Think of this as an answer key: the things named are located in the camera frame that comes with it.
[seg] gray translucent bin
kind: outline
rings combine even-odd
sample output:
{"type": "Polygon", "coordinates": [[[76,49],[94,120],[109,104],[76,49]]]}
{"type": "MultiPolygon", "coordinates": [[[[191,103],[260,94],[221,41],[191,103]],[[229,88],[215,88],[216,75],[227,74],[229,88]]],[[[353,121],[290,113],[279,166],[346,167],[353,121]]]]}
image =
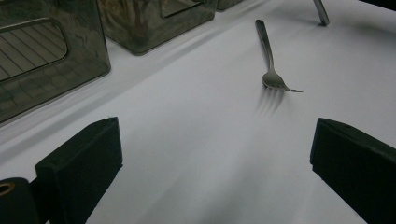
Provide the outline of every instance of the gray translucent bin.
{"type": "Polygon", "coordinates": [[[96,0],[0,0],[0,123],[109,70],[96,0]]]}
{"type": "Polygon", "coordinates": [[[229,7],[232,7],[243,0],[218,0],[218,11],[223,11],[229,7]]]}
{"type": "Polygon", "coordinates": [[[215,18],[217,0],[98,0],[105,34],[135,55],[215,18]]]}

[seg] fork head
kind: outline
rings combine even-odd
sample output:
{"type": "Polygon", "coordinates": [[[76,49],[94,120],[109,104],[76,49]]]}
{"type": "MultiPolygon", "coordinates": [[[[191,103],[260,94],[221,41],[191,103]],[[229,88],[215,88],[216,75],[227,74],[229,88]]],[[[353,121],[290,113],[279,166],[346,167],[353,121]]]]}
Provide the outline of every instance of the fork head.
{"type": "Polygon", "coordinates": [[[265,87],[280,90],[280,91],[294,91],[294,92],[302,92],[297,90],[292,90],[286,86],[282,77],[276,73],[274,69],[270,70],[268,73],[262,76],[262,84],[265,87]]]}

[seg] metal leg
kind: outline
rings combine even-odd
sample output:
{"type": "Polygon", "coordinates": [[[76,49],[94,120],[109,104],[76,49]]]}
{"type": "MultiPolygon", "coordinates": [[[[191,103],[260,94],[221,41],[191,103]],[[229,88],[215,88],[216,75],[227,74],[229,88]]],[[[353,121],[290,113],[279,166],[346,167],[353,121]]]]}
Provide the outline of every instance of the metal leg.
{"type": "Polygon", "coordinates": [[[323,26],[329,25],[329,17],[327,16],[326,9],[324,9],[323,3],[321,0],[314,0],[315,6],[317,7],[318,14],[320,17],[320,21],[323,26]]]}

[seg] white surface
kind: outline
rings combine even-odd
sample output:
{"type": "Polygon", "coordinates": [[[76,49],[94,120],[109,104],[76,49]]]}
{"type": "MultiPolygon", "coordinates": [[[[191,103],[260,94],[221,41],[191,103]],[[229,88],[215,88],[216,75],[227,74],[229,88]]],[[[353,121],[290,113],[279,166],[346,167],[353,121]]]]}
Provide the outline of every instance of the white surface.
{"type": "Polygon", "coordinates": [[[124,166],[88,223],[365,223],[312,172],[319,117],[396,147],[396,12],[357,0],[246,0],[149,54],[107,41],[111,73],[0,128],[0,179],[119,117],[124,166]],[[276,71],[262,85],[264,20],[276,71]]]}

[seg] silver fork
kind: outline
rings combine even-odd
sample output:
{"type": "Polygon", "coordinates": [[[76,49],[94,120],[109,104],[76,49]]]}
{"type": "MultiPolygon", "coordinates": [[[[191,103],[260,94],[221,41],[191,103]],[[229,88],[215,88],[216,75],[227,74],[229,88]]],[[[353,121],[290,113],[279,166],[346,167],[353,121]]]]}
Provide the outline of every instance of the silver fork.
{"type": "Polygon", "coordinates": [[[285,82],[283,81],[282,77],[280,77],[274,68],[274,59],[270,47],[270,40],[268,38],[267,31],[265,30],[264,22],[261,20],[256,20],[257,31],[259,32],[259,37],[262,40],[262,44],[264,45],[265,51],[268,54],[268,61],[270,64],[269,71],[262,76],[262,83],[264,86],[282,90],[282,91],[294,91],[294,92],[302,92],[297,90],[292,90],[286,86],[285,82]]]}

